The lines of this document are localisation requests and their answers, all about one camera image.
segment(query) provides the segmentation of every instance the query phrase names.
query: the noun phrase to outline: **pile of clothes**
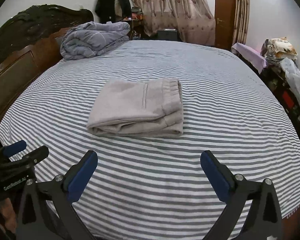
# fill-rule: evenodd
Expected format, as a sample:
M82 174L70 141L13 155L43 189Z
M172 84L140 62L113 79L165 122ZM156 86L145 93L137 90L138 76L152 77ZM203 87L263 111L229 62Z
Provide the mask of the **pile of clothes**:
M98 0L95 12L100 23L115 23L132 14L129 0Z
M183 133L182 90L177 78L145 82L109 79L89 115L95 135L178 137Z
M286 37L267 39L261 49L261 56L266 58L268 63L279 66L280 61L289 58L295 62L298 53Z

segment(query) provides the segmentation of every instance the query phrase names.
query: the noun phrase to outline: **metal screw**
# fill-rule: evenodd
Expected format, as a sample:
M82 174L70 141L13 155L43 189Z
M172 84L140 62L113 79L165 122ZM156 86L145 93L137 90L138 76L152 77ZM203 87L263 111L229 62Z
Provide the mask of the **metal screw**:
M243 176L241 174L236 174L234 177L236 180L243 180Z
M54 177L55 181L61 181L63 179L63 176L61 174Z
M268 185L271 185L272 181L271 181L271 179L265 179L265 183L268 184Z
M267 240L277 240L277 237L273 237L273 236L268 236Z
M31 185L33 183L33 179L28 179L26 183L27 185Z

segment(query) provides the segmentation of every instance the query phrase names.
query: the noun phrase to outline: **door handle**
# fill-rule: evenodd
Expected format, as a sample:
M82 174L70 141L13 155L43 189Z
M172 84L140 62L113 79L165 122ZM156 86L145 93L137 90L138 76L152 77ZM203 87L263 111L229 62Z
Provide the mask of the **door handle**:
M219 22L224 22L224 21L217 18L217 24L219 24Z

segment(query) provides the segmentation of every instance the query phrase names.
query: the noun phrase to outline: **bolt head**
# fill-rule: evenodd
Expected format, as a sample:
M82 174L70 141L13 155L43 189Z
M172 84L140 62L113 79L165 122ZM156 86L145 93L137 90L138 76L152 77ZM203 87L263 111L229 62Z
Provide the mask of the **bolt head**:
M268 185L271 185L272 181L271 181L271 179L265 179L265 183L268 184Z
M31 185L33 183L33 179L28 179L26 183L27 185Z
M61 181L63 180L63 176L61 174L58 174L57 176L54 177L55 181Z
M234 177L236 180L243 180L243 176L241 174L236 174Z

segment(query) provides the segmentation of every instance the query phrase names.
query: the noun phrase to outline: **folded beige sweatpants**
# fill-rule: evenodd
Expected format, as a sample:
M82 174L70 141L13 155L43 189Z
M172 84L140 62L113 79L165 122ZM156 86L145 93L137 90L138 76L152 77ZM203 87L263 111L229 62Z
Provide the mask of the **folded beige sweatpants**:
M177 78L111 78L94 102L87 128L96 135L178 137L183 133L181 84Z

